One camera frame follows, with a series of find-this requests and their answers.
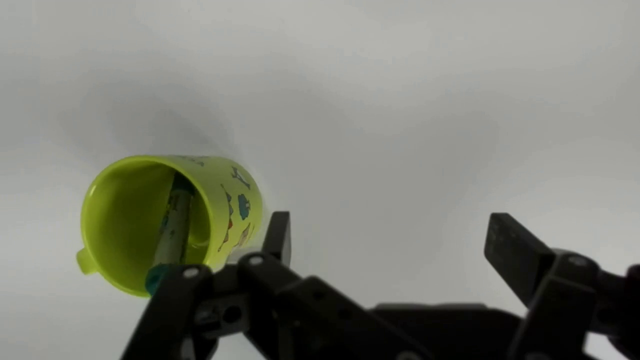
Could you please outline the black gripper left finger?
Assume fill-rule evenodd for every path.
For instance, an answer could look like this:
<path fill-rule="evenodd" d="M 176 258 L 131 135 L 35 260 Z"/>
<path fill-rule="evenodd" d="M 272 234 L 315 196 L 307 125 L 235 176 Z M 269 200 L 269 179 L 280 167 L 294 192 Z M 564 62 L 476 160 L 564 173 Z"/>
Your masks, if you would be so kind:
<path fill-rule="evenodd" d="M 290 213 L 261 252 L 213 271 L 171 266 L 120 360 L 213 360 L 244 333 L 267 360 L 428 360 L 428 350 L 316 275 L 290 266 Z"/>

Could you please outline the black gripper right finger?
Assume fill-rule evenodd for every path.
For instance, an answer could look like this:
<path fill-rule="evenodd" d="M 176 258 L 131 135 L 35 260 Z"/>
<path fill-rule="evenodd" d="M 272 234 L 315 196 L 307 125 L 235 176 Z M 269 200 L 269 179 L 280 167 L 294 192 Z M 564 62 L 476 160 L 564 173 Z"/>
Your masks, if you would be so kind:
<path fill-rule="evenodd" d="M 590 331 L 640 360 L 640 264 L 607 271 L 584 253 L 546 245 L 507 211 L 490 216 L 485 255 L 527 305 L 508 360 L 594 360 L 584 350 Z"/>

